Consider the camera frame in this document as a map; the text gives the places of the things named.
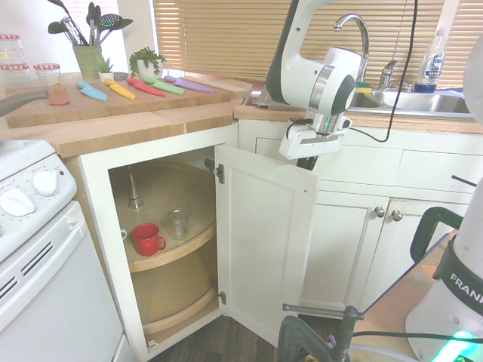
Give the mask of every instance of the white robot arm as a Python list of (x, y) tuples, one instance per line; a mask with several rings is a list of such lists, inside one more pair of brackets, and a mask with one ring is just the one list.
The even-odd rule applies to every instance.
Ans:
[[(468, 58), (463, 80), (466, 105), (480, 124), (483, 124), (482, 63), (483, 36)], [(452, 336), (465, 331), (483, 338), (483, 180), (476, 187), (458, 235), (445, 255), (438, 267), (440, 278), (408, 315), (406, 332)], [(409, 343), (419, 360), (430, 362), (445, 342), (410, 338)], [(468, 348), (467, 354), (470, 360), (483, 360), (483, 345)]]
[(280, 152), (288, 159), (337, 152), (351, 122), (338, 117), (355, 95), (361, 57), (342, 48), (331, 48), (323, 63), (300, 55), (300, 48), (315, 11), (335, 0), (293, 0), (277, 51), (266, 78), (271, 98), (307, 109), (310, 124), (290, 126)]

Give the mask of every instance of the wooden cutting board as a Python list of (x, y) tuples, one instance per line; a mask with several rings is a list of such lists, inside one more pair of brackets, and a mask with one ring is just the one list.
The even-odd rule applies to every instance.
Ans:
[[(105, 102), (86, 97), (74, 84), (64, 85), (69, 95), (70, 104), (65, 106), (50, 106), (48, 100), (36, 100), (16, 109), (6, 115), (9, 128), (30, 127), (42, 124), (52, 124), (68, 121), (80, 121), (82, 119), (109, 117), (112, 115), (126, 115), (138, 112), (160, 111), (188, 106), (200, 106), (202, 104), (228, 102), (232, 92), (213, 87), (213, 93), (198, 92), (185, 89), (184, 95), (166, 93), (166, 97), (157, 97), (142, 92), (125, 81), (118, 82), (122, 87), (136, 95), (135, 100), (124, 98), (107, 85), (100, 82), (90, 84), (104, 92), (108, 96)], [(41, 90), (41, 87), (7, 89), (6, 95)]]

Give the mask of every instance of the kitchen sink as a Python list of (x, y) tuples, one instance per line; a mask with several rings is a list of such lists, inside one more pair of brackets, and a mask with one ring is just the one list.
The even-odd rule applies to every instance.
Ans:
[[(396, 90), (357, 93), (348, 112), (388, 114), (392, 111)], [(402, 92), (395, 114), (443, 118), (472, 118), (465, 100), (457, 95)]]

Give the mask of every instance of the red mug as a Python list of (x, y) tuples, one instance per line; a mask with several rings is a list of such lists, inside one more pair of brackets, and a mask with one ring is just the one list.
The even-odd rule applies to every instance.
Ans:
[(141, 224), (131, 232), (136, 241), (136, 251), (142, 256), (151, 256), (166, 248), (166, 240), (158, 235), (159, 226), (156, 224)]

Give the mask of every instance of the potted plant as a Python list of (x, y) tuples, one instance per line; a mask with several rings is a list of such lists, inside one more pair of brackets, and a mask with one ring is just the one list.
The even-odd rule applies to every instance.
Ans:
[(139, 78), (152, 77), (161, 78), (163, 73), (163, 62), (166, 59), (149, 47), (143, 48), (140, 51), (135, 51), (129, 57), (129, 68), (131, 69), (131, 75), (135, 77), (139, 75)]
[(104, 81), (105, 79), (114, 79), (114, 73), (111, 72), (113, 64), (111, 64), (111, 58), (104, 58), (100, 60), (100, 72), (99, 78), (100, 81)]

